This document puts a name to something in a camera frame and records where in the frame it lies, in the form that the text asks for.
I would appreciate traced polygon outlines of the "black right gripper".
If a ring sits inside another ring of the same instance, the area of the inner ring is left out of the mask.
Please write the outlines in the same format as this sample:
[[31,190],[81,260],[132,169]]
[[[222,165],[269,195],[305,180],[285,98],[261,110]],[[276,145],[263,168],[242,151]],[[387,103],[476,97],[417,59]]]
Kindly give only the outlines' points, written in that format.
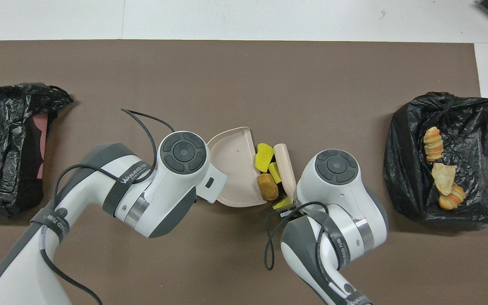
[[281,219],[296,219],[307,214],[306,210],[293,203],[286,206],[277,205],[277,213]]

